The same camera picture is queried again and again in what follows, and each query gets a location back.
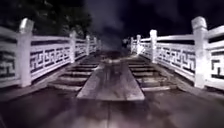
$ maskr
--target railing post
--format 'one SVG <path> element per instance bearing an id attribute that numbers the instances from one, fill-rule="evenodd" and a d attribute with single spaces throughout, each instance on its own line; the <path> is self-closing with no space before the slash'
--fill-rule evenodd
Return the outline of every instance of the railing post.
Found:
<path id="1" fill-rule="evenodd" d="M 192 27 L 195 42 L 195 81 L 194 86 L 203 89 L 207 78 L 209 67 L 206 45 L 208 40 L 205 38 L 207 33 L 207 24 L 203 17 L 197 17 L 192 20 Z"/>
<path id="2" fill-rule="evenodd" d="M 131 37 L 131 53 L 133 53 L 133 48 L 134 48 L 134 38 Z"/>
<path id="3" fill-rule="evenodd" d="M 151 38 L 151 61 L 152 63 L 156 64 L 156 43 L 157 43 L 157 31 L 151 30 L 150 31 L 150 38 Z"/>
<path id="4" fill-rule="evenodd" d="M 140 47 L 140 43 L 141 43 L 141 35 L 137 35 L 137 54 L 141 54 L 141 47 Z"/>
<path id="5" fill-rule="evenodd" d="M 97 38 L 96 37 L 94 37 L 94 52 L 96 52 L 96 46 L 97 46 Z"/>
<path id="6" fill-rule="evenodd" d="M 70 60 L 75 63 L 75 44 L 76 44 L 76 31 L 70 33 Z"/>
<path id="7" fill-rule="evenodd" d="M 89 55 L 90 36 L 86 36 L 86 55 Z"/>
<path id="8" fill-rule="evenodd" d="M 21 75 L 21 87 L 31 85 L 30 72 L 30 53 L 31 53 L 31 38 L 34 22 L 25 18 L 22 20 L 19 28 L 20 36 L 18 39 L 19 46 L 19 63 Z"/>

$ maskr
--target bridge deck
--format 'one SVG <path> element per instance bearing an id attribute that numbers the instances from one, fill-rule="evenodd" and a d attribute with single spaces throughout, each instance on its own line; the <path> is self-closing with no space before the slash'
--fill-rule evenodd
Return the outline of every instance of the bridge deck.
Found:
<path id="1" fill-rule="evenodd" d="M 130 68 L 133 68 L 133 65 L 135 65 L 133 68 L 135 69 L 136 67 L 139 67 L 142 62 L 130 62 L 128 64 Z M 108 74 L 110 74 L 110 78 L 115 77 L 109 81 L 111 82 L 110 84 L 105 86 L 113 87 L 108 87 L 108 89 L 102 90 L 94 89 L 94 95 L 81 95 L 84 94 L 82 91 L 90 86 L 88 85 L 88 82 L 81 92 L 48 87 L 13 101 L 1 103 L 1 116 L 7 125 L 7 128 L 224 127 L 224 106 L 222 104 L 193 96 L 178 89 L 159 92 L 143 92 L 145 97 L 144 100 L 114 101 L 113 99 L 117 99 L 117 96 L 115 97 L 115 95 L 112 95 L 114 91 L 118 92 L 120 95 L 122 94 L 121 92 L 126 90 L 125 88 L 124 90 L 121 90 L 121 92 L 117 91 L 117 87 L 123 85 L 120 85 L 121 83 L 115 79 L 122 78 L 118 77 L 118 74 L 122 71 L 126 72 L 125 74 L 129 74 L 128 71 L 130 70 L 127 70 L 127 65 L 125 63 L 122 63 L 119 66 L 116 66 L 116 64 L 113 66 L 105 65 L 105 68 L 96 70 L 92 76 L 96 77 L 97 72 L 102 72 L 100 74 L 103 74 L 101 76 L 103 79 L 106 76 L 108 77 Z M 157 71 L 153 71 L 146 75 L 145 73 L 137 73 L 136 76 L 138 79 L 141 79 L 141 75 L 144 80 L 145 78 L 150 77 L 147 81 L 143 81 L 145 82 L 143 87 L 149 86 L 148 83 L 150 83 L 150 85 L 153 83 L 153 86 L 168 84 L 158 84 L 158 82 L 155 84 L 154 81 L 150 81 L 152 76 L 160 76 L 160 73 Z M 142 94 L 139 93 L 139 87 L 142 87 L 142 85 L 136 87 L 136 84 L 134 83 L 131 86 L 133 86 L 134 90 L 137 90 L 137 94 L 142 98 Z M 110 95 L 110 101 L 106 97 L 106 93 Z"/>

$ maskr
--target white railing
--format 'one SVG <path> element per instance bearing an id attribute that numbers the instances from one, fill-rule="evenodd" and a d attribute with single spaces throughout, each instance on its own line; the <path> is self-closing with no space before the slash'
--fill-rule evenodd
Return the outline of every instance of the white railing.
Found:
<path id="1" fill-rule="evenodd" d="M 148 38 L 131 38 L 131 51 L 174 70 L 195 87 L 224 90 L 224 39 L 210 41 L 224 35 L 224 26 L 208 31 L 205 19 L 197 17 L 192 28 L 193 34 L 160 37 L 151 30 Z"/>
<path id="2" fill-rule="evenodd" d="M 0 82 L 1 87 L 20 83 L 18 34 L 0 27 Z"/>
<path id="3" fill-rule="evenodd" d="M 74 31 L 70 37 L 35 36 L 33 25 L 24 19 L 19 33 L 0 27 L 0 88 L 29 86 L 33 80 L 97 50 L 96 38 L 79 39 Z"/>

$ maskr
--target stone bridge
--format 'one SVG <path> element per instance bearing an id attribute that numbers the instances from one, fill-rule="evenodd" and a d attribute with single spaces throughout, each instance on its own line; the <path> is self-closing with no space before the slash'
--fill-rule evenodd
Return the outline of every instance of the stone bridge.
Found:
<path id="1" fill-rule="evenodd" d="M 108 52 L 96 37 L 0 27 L 0 127 L 223 128 L 223 26 L 131 38 Z"/>

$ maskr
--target tree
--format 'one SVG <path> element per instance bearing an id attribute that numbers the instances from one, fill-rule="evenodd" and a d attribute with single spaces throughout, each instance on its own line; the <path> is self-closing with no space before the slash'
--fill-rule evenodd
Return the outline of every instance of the tree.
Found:
<path id="1" fill-rule="evenodd" d="M 34 32 L 37 34 L 67 34 L 73 29 L 86 34 L 91 24 L 91 17 L 83 7 L 83 0 L 3 0 L 0 8 L 2 5 L 7 5 L 3 10 L 10 15 L 0 17 L 4 21 L 2 24 L 18 22 L 18 19 L 28 17 L 35 21 Z"/>

